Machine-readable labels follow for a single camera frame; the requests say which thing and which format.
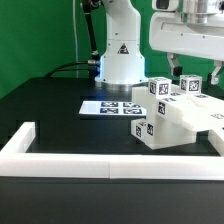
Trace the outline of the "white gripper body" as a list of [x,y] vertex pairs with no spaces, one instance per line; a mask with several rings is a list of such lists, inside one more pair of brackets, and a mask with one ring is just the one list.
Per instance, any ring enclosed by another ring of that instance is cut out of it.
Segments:
[[152,0],[152,8],[152,49],[224,61],[224,0]]

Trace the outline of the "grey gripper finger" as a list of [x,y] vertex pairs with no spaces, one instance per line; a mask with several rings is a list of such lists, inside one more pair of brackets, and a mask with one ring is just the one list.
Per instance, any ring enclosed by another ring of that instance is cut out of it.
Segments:
[[211,73],[211,84],[217,85],[220,80],[220,74],[224,71],[224,62],[223,61],[215,61],[214,62],[214,70]]
[[183,67],[179,64],[178,55],[175,53],[168,53],[167,60],[170,67],[171,75],[179,77],[182,74]]

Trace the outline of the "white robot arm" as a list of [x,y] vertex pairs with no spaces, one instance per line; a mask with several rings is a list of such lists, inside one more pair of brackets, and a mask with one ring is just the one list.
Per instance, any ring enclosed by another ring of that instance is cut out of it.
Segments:
[[[99,85],[131,86],[144,83],[145,59],[140,53],[139,12],[130,0],[101,0],[106,10],[106,51],[101,56]],[[171,74],[179,76],[180,55],[210,59],[209,76],[216,85],[224,71],[224,0],[151,0],[149,27],[152,49],[167,54]]]

